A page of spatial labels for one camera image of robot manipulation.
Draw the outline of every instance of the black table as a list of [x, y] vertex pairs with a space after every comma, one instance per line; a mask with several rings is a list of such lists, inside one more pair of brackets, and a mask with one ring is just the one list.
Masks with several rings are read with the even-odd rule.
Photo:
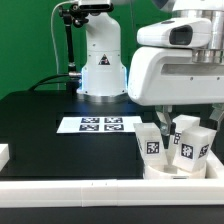
[[[208, 105], [174, 107], [202, 117]], [[141, 116], [156, 122], [154, 107], [130, 100], [114, 104], [78, 101], [65, 91], [14, 92], [0, 101], [0, 142], [10, 161], [0, 180], [141, 179], [143, 161], [134, 133], [56, 134], [64, 116]], [[222, 144], [223, 130], [216, 148]], [[222, 150], [217, 151], [223, 159]], [[144, 206], [0, 209], [0, 223], [223, 223], [224, 206]]]

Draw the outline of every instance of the green background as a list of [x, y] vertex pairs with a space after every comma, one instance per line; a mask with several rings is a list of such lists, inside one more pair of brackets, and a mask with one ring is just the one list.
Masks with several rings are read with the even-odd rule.
[[[56, 74], [51, 37], [51, 13], [60, 0], [1, 0], [0, 13], [0, 98], [10, 92], [27, 90], [42, 78]], [[139, 47], [136, 32], [169, 14], [160, 12], [150, 0], [136, 0], [115, 6], [110, 16], [121, 26], [122, 62], [129, 69]], [[67, 72], [67, 47], [64, 24], [58, 13], [54, 30], [59, 52], [60, 72]], [[75, 61], [78, 69], [86, 62], [85, 28], [73, 29]], [[56, 86], [45, 86], [44, 89]]]

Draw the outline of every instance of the white paper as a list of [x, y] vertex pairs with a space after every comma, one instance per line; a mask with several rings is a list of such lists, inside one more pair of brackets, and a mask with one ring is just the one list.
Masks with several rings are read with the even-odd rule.
[[142, 123], [141, 117], [64, 117], [57, 133], [135, 132], [135, 123]]

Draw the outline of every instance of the white cube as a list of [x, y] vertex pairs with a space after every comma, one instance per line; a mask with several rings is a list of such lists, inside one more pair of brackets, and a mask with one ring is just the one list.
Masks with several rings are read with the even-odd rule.
[[200, 170], [206, 163], [216, 131], [191, 127], [182, 132], [173, 165], [188, 172]]
[[145, 165], [166, 165], [167, 158], [160, 129], [154, 123], [134, 124], [134, 128]]
[[188, 115], [180, 115], [174, 118], [173, 122], [176, 124], [175, 134], [170, 135], [169, 147], [167, 150], [170, 164], [172, 164], [173, 158], [176, 154], [182, 131], [190, 127], [199, 126], [200, 118]]

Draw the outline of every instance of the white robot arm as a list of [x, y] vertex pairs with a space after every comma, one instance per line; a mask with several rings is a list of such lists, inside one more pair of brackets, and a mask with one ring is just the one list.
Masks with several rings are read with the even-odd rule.
[[152, 0], [152, 2], [160, 10], [172, 12], [176, 0]]
[[224, 1], [161, 2], [174, 3], [173, 17], [139, 30], [145, 46], [132, 60], [130, 98], [158, 106], [223, 103]]

